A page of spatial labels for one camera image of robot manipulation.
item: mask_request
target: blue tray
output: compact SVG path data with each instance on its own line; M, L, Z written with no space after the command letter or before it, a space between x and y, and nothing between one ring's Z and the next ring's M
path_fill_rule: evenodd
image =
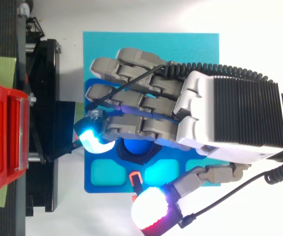
M179 62L219 62L219 35L199 33L118 33L84 32L84 78L85 92L93 84L113 85L92 79L90 66L98 57L114 58L121 48L133 47L153 52L164 60ZM121 111L109 111L110 116ZM148 141L126 141L126 147L139 153L151 145ZM102 154L85 152L85 190L89 193L132 192L128 174L139 171L144 187L160 186L195 166L223 164L226 162L205 158L195 150L180 151L163 147L146 165L140 166L121 160L115 148Z

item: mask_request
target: red light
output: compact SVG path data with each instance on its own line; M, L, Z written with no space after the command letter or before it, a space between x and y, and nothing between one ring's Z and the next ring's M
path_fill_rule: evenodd
M159 188L149 187L135 200L131 217L140 229L145 229L166 216L168 203Z

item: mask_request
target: robotic hand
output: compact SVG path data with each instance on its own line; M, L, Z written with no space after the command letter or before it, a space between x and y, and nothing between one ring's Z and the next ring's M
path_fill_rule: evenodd
M158 236L175 224L188 225L259 177L265 176L269 184L283 181L281 166L250 179L200 214L183 218L177 205L205 181L238 181L255 161L283 161L283 94L266 76L226 65L166 62L133 48L121 49L117 59L96 59L91 71L120 87L95 84L86 93L91 104L75 130L89 152L108 151L120 138L138 139L184 151L195 148L201 155L231 162L194 168L160 189L137 193L132 217L145 235ZM96 109L99 105L124 115L107 117ZM141 217L147 198L163 213L152 208L153 218Z

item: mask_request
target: white surface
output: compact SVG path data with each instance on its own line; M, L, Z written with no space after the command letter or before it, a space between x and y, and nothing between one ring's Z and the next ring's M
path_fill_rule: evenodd
M280 82L283 91L283 1L276 0L35 0L48 38L63 47L62 100L83 101L83 31L218 32L220 62L249 68ZM255 163L243 180L278 166ZM181 199L184 215L197 212L240 183L200 188ZM130 217L132 194L88 194L83 150L61 158L59 205L34 209L27 236L141 236ZM263 179L166 236L283 235L283 183Z

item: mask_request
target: black metal bracket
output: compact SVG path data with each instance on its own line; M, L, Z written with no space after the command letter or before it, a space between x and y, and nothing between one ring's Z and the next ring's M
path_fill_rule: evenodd
M72 143L75 102L56 101L59 80L58 42L37 41L32 54L27 54L28 83L26 93L33 93L36 102L30 109L30 153L39 161L29 162L26 181L26 216L33 216L33 207L53 212L58 203L58 160L47 157Z

